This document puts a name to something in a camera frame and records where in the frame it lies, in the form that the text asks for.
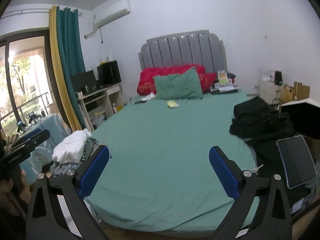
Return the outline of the person's left hand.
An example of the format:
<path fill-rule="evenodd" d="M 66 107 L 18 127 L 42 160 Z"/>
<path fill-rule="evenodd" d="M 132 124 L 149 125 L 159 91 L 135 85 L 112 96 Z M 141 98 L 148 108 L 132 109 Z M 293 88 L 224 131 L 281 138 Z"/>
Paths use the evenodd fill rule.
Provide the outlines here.
<path fill-rule="evenodd" d="M 10 178 L 8 180 L 1 180 L 1 211 L 6 211 L 11 215 L 19 216 L 22 212 L 14 201 L 20 199 L 22 202 L 28 204 L 30 202 L 31 193 L 30 187 L 27 183 L 27 176 L 24 169 L 20 169 L 20 181 L 22 189 L 18 197 L 14 196 L 12 189 L 14 188 L 14 181 Z"/>

